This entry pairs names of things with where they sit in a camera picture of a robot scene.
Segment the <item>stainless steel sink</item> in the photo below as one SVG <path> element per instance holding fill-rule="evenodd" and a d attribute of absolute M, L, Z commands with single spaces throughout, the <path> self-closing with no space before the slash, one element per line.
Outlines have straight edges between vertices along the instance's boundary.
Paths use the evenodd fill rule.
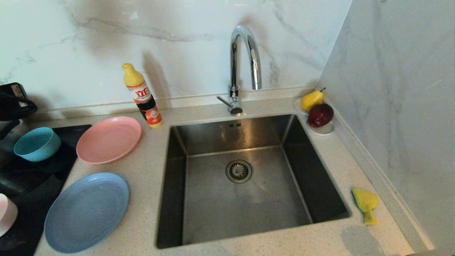
<path fill-rule="evenodd" d="M 158 248 L 346 217 L 295 115 L 171 128 Z"/>

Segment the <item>countertop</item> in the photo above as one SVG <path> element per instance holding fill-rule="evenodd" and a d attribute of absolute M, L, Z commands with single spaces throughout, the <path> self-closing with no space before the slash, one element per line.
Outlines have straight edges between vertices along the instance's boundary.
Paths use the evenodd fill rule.
<path fill-rule="evenodd" d="M 244 113 L 238 118 L 293 113 L 297 114 L 300 122 L 304 124 L 305 117 L 293 107 L 295 99 L 243 102 Z M 163 109 L 161 113 L 164 125 L 159 129 L 148 127 L 139 112 L 32 124 L 33 127 L 55 128 L 95 124 L 103 119 L 122 115 L 133 117 L 142 125 L 143 133 L 139 144 L 122 159 L 99 165 L 76 160 L 63 189 L 84 176 L 99 172 L 113 172 L 123 177 L 129 184 L 130 201 L 122 221 L 109 237 L 92 248 L 74 255 L 402 256 L 414 252 L 383 201 L 380 201 L 379 206 L 373 211 L 380 224 L 363 225 L 363 216 L 354 203 L 351 189 L 359 187 L 373 192 L 375 189 L 338 135 L 337 130 L 343 127 L 336 126 L 335 132 L 328 136 L 318 136 L 308 131 L 305 125 L 303 126 L 305 132 L 314 144 L 322 162 L 325 163 L 329 175 L 351 213 L 349 218 L 219 241 L 157 249 L 155 244 L 170 126 L 238 119 L 228 114 L 224 104 Z M 43 235 L 35 255 L 66 254 L 50 248 Z"/>

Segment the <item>chrome faucet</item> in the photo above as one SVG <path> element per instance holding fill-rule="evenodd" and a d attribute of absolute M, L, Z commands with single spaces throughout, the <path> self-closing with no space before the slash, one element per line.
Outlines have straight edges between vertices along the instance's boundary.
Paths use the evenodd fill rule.
<path fill-rule="evenodd" d="M 261 62 L 259 60 L 259 51 L 258 46 L 256 45 L 256 40 L 254 39 L 251 31 L 245 25 L 238 25 L 234 28 L 231 35 L 231 84 L 227 87 L 229 90 L 229 102 L 225 101 L 220 96 L 217 96 L 220 101 L 228 106 L 227 110 L 233 116 L 238 116 L 243 112 L 238 94 L 240 86 L 237 85 L 237 40 L 239 37 L 242 38 L 248 49 L 253 90 L 259 90 L 262 88 Z"/>

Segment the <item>red apple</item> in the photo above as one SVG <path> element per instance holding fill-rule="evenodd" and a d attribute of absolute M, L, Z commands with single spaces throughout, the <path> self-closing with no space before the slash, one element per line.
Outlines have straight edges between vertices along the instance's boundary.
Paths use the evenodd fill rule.
<path fill-rule="evenodd" d="M 328 124 L 334 118 L 334 110 L 328 104 L 319 104 L 311 108 L 308 114 L 308 124 L 311 127 L 321 127 Z"/>

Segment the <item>marble backsplash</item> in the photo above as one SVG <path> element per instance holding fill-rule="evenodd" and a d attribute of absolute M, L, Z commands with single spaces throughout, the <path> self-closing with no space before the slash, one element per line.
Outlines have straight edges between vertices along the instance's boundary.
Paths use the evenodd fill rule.
<path fill-rule="evenodd" d="M 435 255 L 455 253 L 454 3 L 353 0 L 320 79 Z"/>
<path fill-rule="evenodd" d="M 244 23 L 259 45 L 263 89 L 316 82 L 351 0 L 15 0 L 0 2 L 0 84 L 40 109 L 130 102 L 121 65 L 155 98 L 224 94 L 229 40 Z M 251 90 L 245 47 L 240 79 Z"/>

